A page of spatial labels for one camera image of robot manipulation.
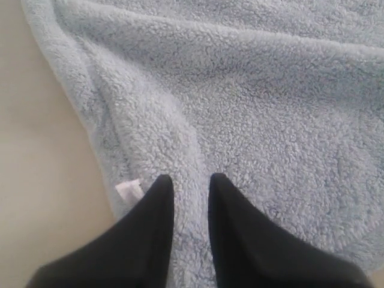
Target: light blue blanket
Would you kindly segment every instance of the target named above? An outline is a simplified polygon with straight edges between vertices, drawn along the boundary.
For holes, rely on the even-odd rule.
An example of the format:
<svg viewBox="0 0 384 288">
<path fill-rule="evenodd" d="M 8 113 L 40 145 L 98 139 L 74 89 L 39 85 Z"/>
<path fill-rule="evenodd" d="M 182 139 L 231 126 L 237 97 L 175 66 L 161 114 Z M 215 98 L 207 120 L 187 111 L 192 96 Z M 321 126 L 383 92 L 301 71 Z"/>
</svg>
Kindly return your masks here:
<svg viewBox="0 0 384 288">
<path fill-rule="evenodd" d="M 22 2 L 116 217 L 116 184 L 172 176 L 169 287 L 214 287 L 212 172 L 315 246 L 384 262 L 383 1 Z"/>
</svg>

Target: beige carpet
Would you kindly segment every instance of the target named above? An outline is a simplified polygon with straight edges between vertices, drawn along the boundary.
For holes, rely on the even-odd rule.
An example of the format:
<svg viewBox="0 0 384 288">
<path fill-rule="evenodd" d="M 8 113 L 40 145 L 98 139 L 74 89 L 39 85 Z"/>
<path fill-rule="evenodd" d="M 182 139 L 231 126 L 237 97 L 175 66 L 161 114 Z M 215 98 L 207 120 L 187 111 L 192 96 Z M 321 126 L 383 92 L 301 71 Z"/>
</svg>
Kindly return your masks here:
<svg viewBox="0 0 384 288">
<path fill-rule="evenodd" d="M 0 284 L 113 223 L 86 133 L 41 55 L 17 0 L 0 1 Z M 384 271 L 373 276 L 384 288 Z"/>
</svg>

